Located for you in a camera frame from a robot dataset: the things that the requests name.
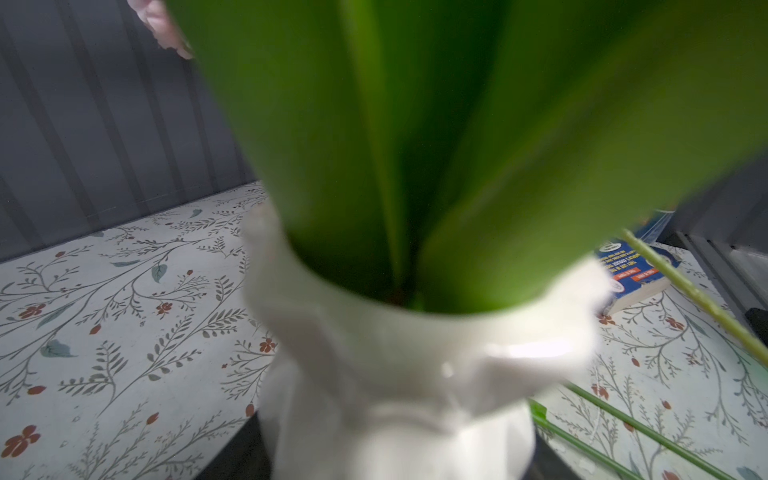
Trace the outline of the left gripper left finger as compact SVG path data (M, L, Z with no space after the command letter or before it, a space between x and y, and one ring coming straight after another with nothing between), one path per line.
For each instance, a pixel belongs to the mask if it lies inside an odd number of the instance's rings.
M195 480L269 480L271 462L258 414L251 416Z

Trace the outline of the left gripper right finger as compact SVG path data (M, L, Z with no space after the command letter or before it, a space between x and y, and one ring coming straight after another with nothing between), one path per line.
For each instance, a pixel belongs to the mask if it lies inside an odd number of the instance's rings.
M580 480L539 434L536 434L535 440L534 455L524 480Z

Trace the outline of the dark pink tulip stem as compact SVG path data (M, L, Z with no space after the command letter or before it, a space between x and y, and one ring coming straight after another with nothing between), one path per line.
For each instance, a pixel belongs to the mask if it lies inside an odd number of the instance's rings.
M700 446L692 412L677 413L666 401L645 405L638 394L576 385L555 388L529 400L534 424L547 440L595 462L617 479L732 479L710 457L721 452Z

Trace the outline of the white ribbed ceramic vase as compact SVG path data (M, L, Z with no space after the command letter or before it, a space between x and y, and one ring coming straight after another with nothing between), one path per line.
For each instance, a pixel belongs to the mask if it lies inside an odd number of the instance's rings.
M277 343L257 411L275 479L522 478L528 400L587 369L610 295L587 257L520 307L421 313L316 275L269 203L242 234L245 299Z

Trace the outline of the tulip bouquet in vase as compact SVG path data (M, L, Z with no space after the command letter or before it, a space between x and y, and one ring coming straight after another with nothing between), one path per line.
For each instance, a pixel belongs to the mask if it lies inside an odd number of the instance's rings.
M538 295L767 146L763 1L134 1L295 254L429 312Z

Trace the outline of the blue printed card pack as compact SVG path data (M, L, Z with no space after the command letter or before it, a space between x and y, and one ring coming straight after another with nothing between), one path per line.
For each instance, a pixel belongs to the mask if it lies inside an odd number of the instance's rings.
M635 230L634 235L649 244L667 263L677 268L680 258L654 245L674 213L674 210L657 210ZM596 256L612 277L612 297L601 312L602 317L612 316L662 292L670 285L663 273L624 240L606 242L596 250Z

